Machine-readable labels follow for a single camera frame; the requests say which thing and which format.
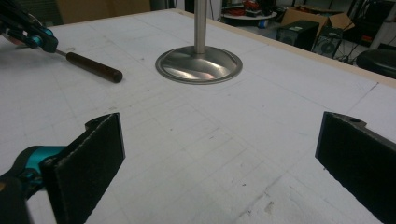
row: white table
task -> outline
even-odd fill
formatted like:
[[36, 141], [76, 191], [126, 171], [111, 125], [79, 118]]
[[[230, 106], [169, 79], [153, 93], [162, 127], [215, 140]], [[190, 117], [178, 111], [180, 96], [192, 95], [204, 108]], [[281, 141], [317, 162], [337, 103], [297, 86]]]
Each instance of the white table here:
[[[120, 69], [113, 84], [59, 55], [0, 43], [0, 172], [33, 145], [68, 145], [120, 112], [126, 160], [88, 223], [379, 223], [314, 154], [323, 111], [396, 141], [396, 84], [209, 21], [206, 44], [238, 55], [232, 80], [192, 86], [157, 58], [193, 45], [193, 19], [157, 11], [53, 27], [60, 49]], [[54, 223], [47, 193], [29, 200]]]

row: screwdriver handle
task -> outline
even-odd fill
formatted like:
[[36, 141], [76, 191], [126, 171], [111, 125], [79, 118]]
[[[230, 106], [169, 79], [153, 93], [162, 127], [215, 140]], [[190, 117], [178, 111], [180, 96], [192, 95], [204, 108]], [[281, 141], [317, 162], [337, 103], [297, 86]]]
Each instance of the screwdriver handle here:
[[105, 78], [111, 82], [119, 83], [122, 81], [121, 71], [83, 57], [79, 54], [73, 52], [66, 53], [66, 60], [86, 71], [92, 72], [97, 76]]

